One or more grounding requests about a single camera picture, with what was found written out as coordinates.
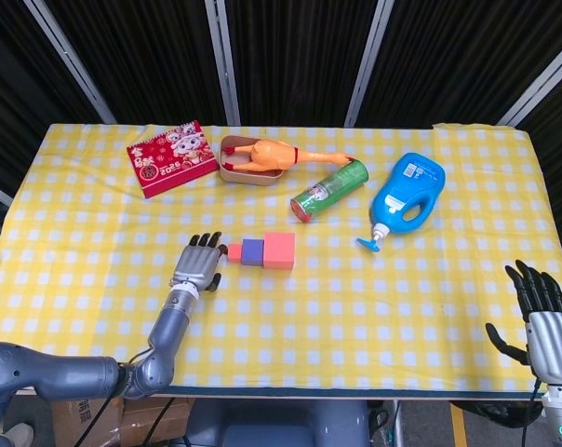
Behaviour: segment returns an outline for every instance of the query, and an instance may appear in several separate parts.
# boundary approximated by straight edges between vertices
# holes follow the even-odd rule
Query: rubber chicken
[[[335,152],[332,154],[319,154],[307,152],[297,147],[293,147],[286,142],[272,142],[269,140],[258,140],[249,146],[225,147],[223,152],[230,156],[235,152],[250,154],[251,161],[239,165],[224,163],[223,167],[227,170],[251,170],[263,172],[271,169],[286,170],[298,163],[307,161],[334,163],[345,165],[353,160],[350,156]]]

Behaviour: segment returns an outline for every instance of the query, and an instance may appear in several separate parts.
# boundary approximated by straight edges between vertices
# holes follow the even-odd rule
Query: blue bottle
[[[391,231],[407,233],[418,229],[432,212],[444,186],[445,172],[438,164],[420,154],[405,154],[372,202],[372,240],[357,241],[371,251],[380,251],[377,241]],[[420,213],[405,220],[406,212],[416,205],[420,205]]]

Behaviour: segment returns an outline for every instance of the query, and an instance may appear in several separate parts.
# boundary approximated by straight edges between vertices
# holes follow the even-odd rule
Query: yellow checkered tablecloth
[[[213,173],[144,199],[126,147],[164,129],[50,128],[0,238],[0,341],[124,361],[146,347],[192,234],[221,230],[224,242],[239,242],[273,228],[296,232],[294,270],[222,260],[220,288],[194,312],[174,386],[531,390],[529,369],[498,354],[484,331],[491,321],[509,343],[526,342],[504,273],[516,258],[562,287],[562,251],[526,133],[205,128],[216,151],[239,134],[361,159],[366,186],[303,224],[289,199],[334,167],[295,166],[270,187]],[[444,167],[445,190],[420,230],[390,235],[372,255],[355,238],[369,235],[369,202],[410,151]]]

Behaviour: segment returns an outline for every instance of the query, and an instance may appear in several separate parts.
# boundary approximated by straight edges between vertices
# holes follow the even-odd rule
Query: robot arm
[[[542,397],[546,420],[555,447],[562,446],[562,291],[547,273],[539,273],[516,261],[520,272],[506,266],[513,280],[525,321],[528,351],[507,345],[490,323],[490,341],[503,354],[529,365],[536,377],[548,385]]]
[[[178,260],[171,290],[149,335],[150,350],[135,363],[109,357],[60,357],[23,346],[0,343],[0,424],[12,396],[32,386],[45,400],[98,399],[123,396],[142,399],[166,388],[174,361],[200,291],[215,291],[215,273],[227,248],[216,248],[221,233],[195,235]],[[0,436],[0,447],[10,446]]]

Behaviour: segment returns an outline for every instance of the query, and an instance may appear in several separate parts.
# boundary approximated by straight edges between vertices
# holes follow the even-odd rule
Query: blue pump nozzle
[[[374,227],[372,228],[372,239],[366,240],[366,239],[362,239],[361,237],[359,237],[357,239],[357,242],[362,244],[368,250],[374,251],[375,253],[378,253],[381,250],[381,248],[377,244],[378,239],[384,239],[385,237],[388,236],[390,231],[391,230],[389,229],[389,227],[386,226],[385,224],[375,223]]]
[[[359,237],[357,239],[357,242],[362,244],[368,250],[374,251],[375,253],[378,253],[381,250],[381,248],[376,244],[376,239],[365,240]]]

